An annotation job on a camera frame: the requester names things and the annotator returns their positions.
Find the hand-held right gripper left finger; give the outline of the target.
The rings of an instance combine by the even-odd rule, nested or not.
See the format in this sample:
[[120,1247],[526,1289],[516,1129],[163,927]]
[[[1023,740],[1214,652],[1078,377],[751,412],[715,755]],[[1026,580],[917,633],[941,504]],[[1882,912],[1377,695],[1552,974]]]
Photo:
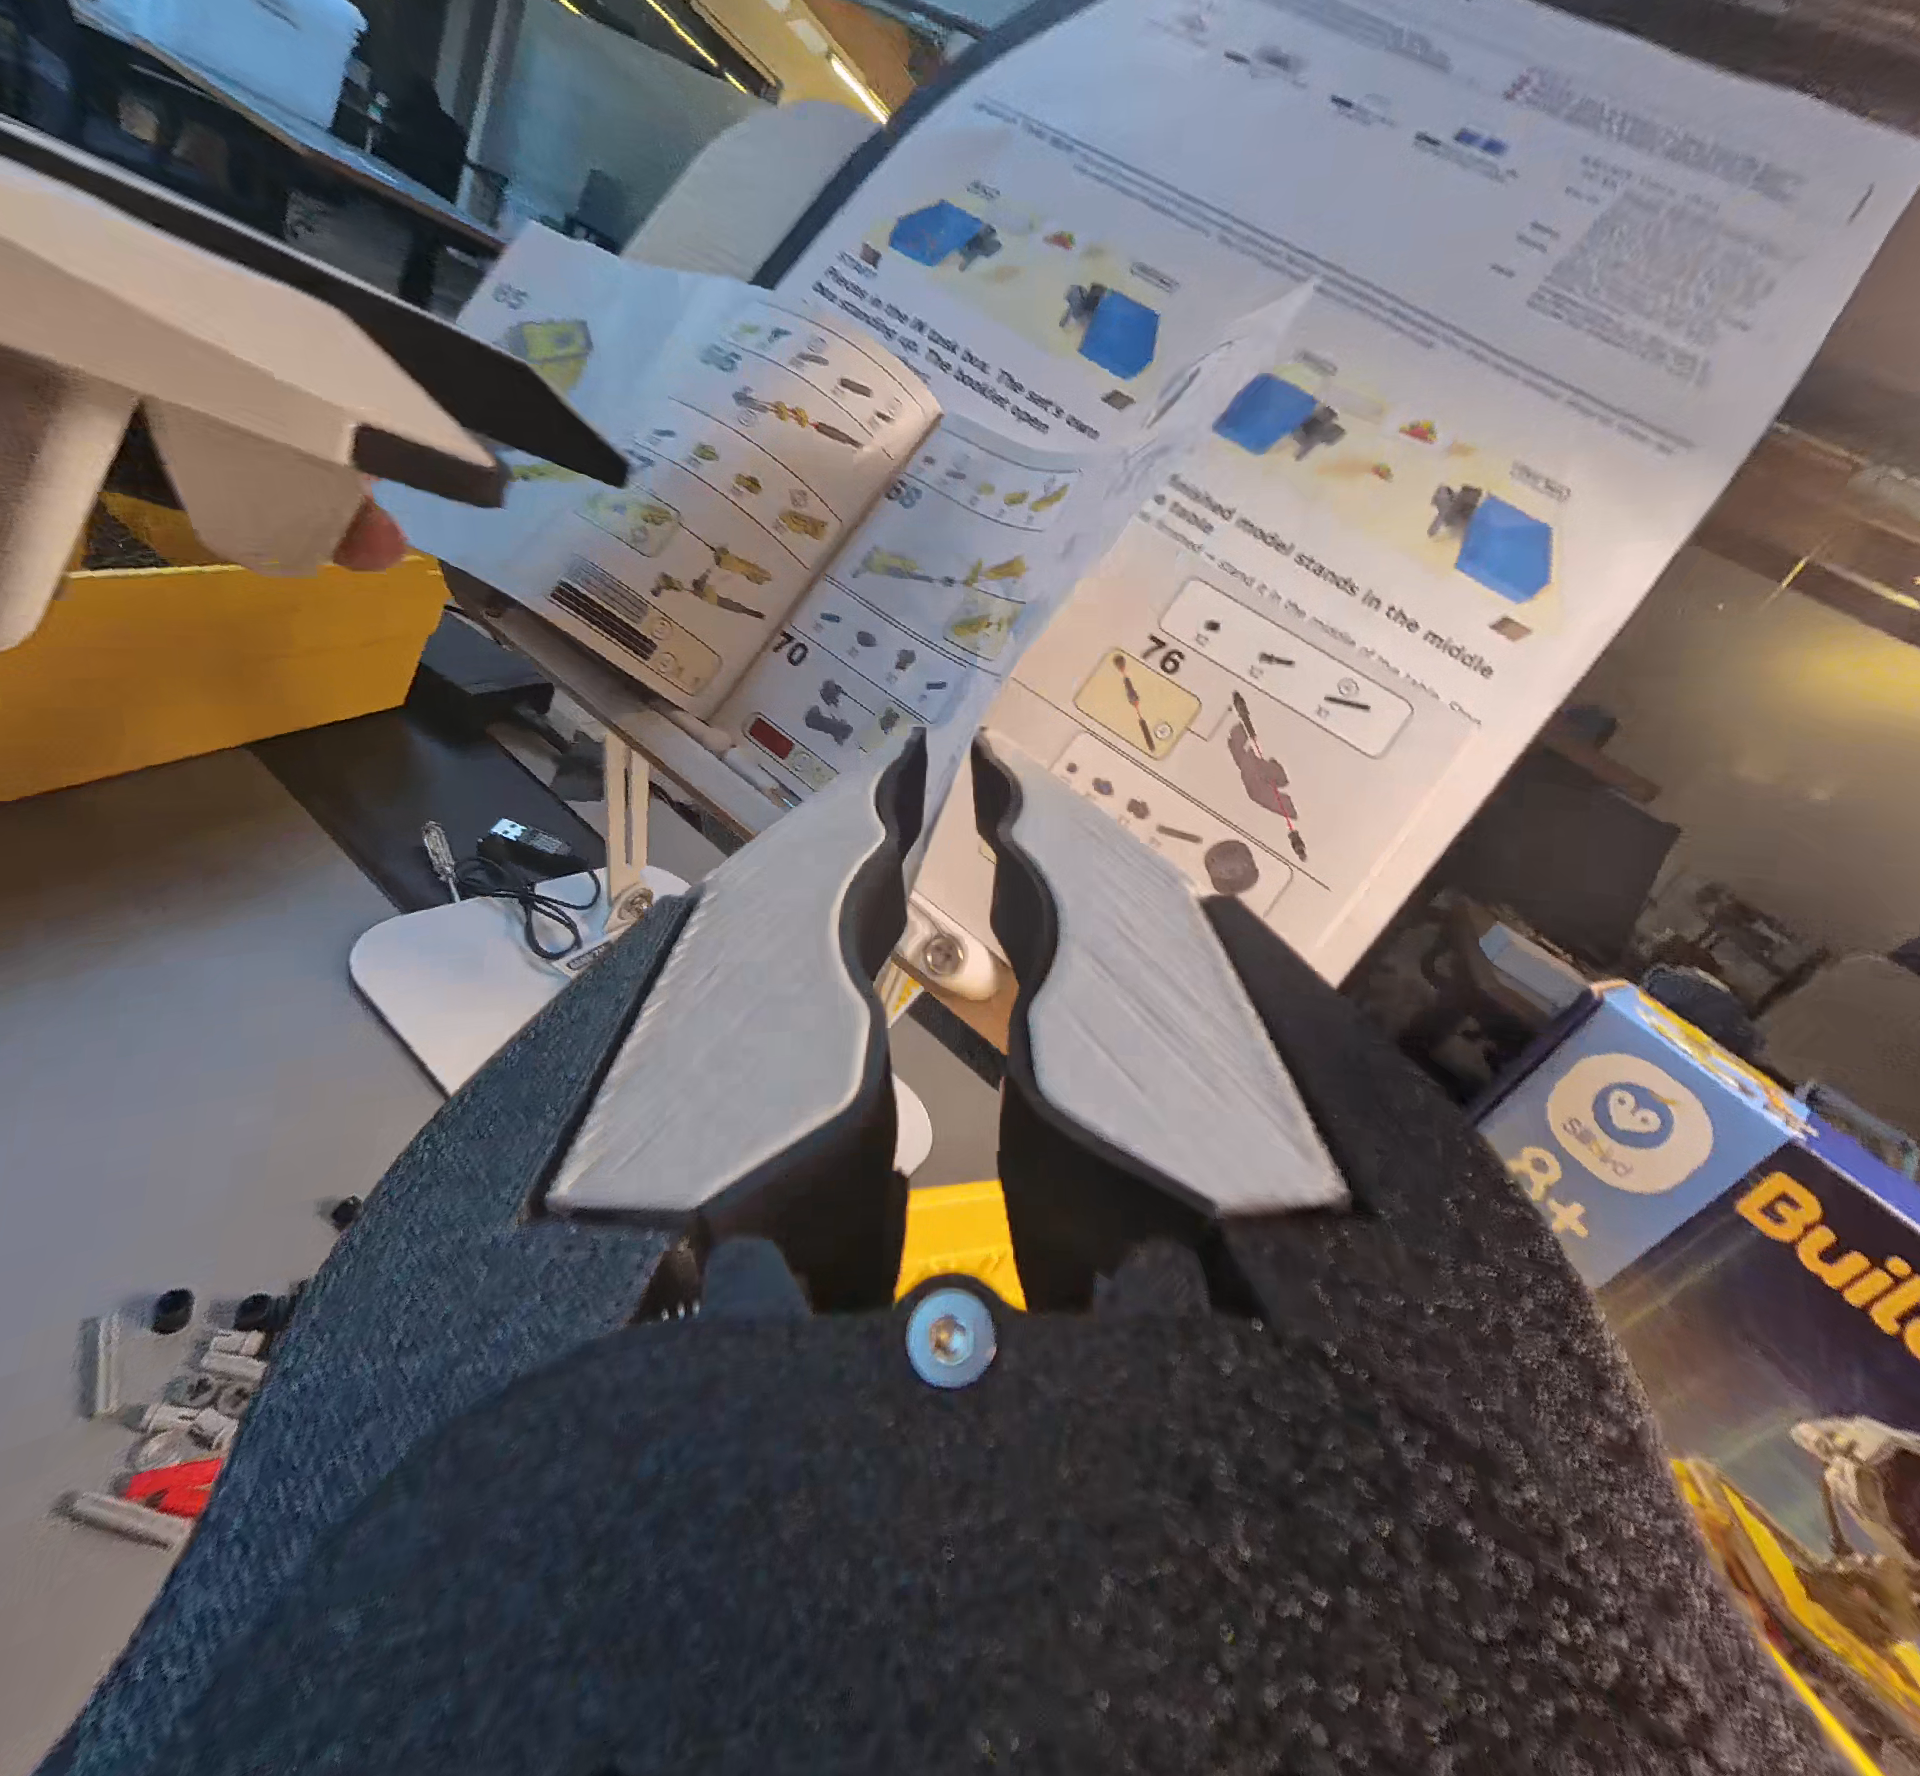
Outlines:
[[926,732],[886,736],[699,884],[546,1208],[686,1219],[842,1125],[881,1127],[888,1172],[927,1163],[932,1119],[893,1080],[877,995],[906,927],[926,780]]

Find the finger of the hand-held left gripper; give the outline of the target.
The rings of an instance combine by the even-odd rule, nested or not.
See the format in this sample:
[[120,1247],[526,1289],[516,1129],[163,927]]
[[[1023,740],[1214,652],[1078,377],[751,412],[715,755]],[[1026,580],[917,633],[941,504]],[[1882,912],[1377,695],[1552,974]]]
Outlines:
[[582,419],[531,363],[53,135],[4,120],[2,138],[4,161],[340,311],[450,419],[484,441],[526,453],[611,489],[627,481],[623,453]]
[[505,470],[342,311],[6,161],[6,351],[472,507]]

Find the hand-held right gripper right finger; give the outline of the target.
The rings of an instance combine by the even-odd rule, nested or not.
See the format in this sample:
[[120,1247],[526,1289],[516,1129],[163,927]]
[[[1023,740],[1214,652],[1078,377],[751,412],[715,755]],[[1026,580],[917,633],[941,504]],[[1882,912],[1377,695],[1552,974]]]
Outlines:
[[1352,1190],[1199,898],[1161,854],[1016,749],[973,742],[1016,979],[1009,1059],[1081,1145],[1210,1219]]

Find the building manual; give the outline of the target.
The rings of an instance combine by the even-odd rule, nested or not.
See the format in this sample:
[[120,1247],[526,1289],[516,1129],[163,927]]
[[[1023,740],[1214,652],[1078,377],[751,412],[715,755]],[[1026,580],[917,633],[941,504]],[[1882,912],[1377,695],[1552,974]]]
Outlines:
[[934,195],[773,290],[529,226],[462,311],[623,455],[497,512],[391,489],[448,568],[709,727],[795,803],[895,732],[1044,768],[1199,893],[1346,968],[1451,841],[1474,728],[1202,473],[1309,290]]

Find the pile of red black parts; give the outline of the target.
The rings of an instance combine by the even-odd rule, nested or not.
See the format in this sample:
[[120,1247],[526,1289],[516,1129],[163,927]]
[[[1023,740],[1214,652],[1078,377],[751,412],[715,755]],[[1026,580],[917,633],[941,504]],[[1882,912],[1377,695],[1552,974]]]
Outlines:
[[307,1285],[299,1278],[259,1289],[227,1310],[207,1311],[193,1289],[163,1289],[146,1323],[153,1339],[178,1348],[181,1358],[146,1399],[132,1399],[126,1389],[122,1315],[88,1320],[84,1415],[117,1423],[130,1443],[102,1486],[64,1492],[53,1513],[142,1549],[181,1553],[227,1473]]

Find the large printed task sheet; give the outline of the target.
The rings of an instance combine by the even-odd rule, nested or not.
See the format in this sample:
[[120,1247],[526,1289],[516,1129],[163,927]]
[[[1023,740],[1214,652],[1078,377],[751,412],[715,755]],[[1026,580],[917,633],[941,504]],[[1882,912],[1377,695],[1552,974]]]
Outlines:
[[1917,137],[1530,0],[1086,0],[797,261],[946,419],[798,639],[1343,977],[1762,441]]

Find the colourful toy kit box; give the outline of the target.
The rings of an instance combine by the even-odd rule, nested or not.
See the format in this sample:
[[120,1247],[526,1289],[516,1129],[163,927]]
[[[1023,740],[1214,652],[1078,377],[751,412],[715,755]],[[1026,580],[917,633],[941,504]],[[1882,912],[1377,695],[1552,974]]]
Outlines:
[[1917,1772],[1917,1145],[1643,990],[1474,1109],[1643,1386],[1716,1568],[1857,1772]]

